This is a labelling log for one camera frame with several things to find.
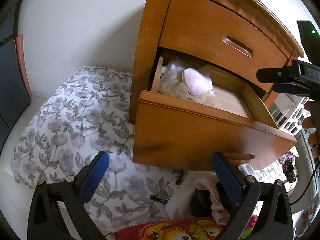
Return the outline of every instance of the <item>floral bedsheet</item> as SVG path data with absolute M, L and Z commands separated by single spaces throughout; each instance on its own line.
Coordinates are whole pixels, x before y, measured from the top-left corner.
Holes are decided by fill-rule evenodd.
M 167 219 L 164 204 L 180 171 L 132 162 L 133 125 L 128 123 L 132 74 L 84 67 L 55 91 L 32 118 L 12 156 L 16 182 L 30 189 L 38 179 L 63 181 L 88 165 L 99 151 L 109 167 L 92 200 L 84 205 L 108 232 Z

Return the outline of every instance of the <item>pink garment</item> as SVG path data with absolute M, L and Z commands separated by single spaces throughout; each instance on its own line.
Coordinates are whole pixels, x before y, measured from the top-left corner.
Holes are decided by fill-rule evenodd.
M 196 180 L 195 185 L 198 190 L 209 190 L 210 199 L 212 202 L 212 217 L 216 221 L 217 225 L 226 225 L 230 219 L 228 211 L 223 207 L 220 201 L 219 193 L 216 187 L 216 183 L 219 180 L 212 181 L 208 178 L 199 178 Z

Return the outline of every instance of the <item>open drawer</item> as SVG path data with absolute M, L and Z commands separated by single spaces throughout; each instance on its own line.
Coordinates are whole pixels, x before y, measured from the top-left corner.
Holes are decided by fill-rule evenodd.
M 134 162 L 210 171 L 212 155 L 221 151 L 233 153 L 234 164 L 251 163 L 258 170 L 296 143 L 295 137 L 277 128 L 268 109 L 244 80 L 220 68 L 211 66 L 215 95 L 208 95 L 204 103 L 158 93 L 163 61 L 168 60 L 162 55 L 151 91 L 140 94 Z M 196 62 L 192 66 L 201 67 Z

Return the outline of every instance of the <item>blue gripper pad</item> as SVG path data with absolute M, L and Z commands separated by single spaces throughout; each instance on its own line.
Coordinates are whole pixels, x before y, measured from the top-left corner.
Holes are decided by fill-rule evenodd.
M 99 186 L 103 175 L 109 166 L 109 156 L 105 152 L 99 152 L 88 166 L 84 166 L 77 175 L 77 198 L 81 205 L 88 203 Z
M 240 205 L 246 186 L 242 172 L 233 166 L 222 153 L 213 155 L 212 169 L 217 174 L 230 201 Z

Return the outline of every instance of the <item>wooden dresser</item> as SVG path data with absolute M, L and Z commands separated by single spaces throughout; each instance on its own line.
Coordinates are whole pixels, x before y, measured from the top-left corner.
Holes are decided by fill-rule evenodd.
M 173 55 L 195 68 L 209 64 L 215 95 L 197 103 L 159 93 L 161 67 Z M 302 48 L 259 0 L 147 0 L 130 99 L 133 160 L 211 170 L 212 154 L 222 151 L 234 164 L 268 166 L 296 140 L 278 130 L 267 109 L 277 94 L 256 72 L 298 56 Z

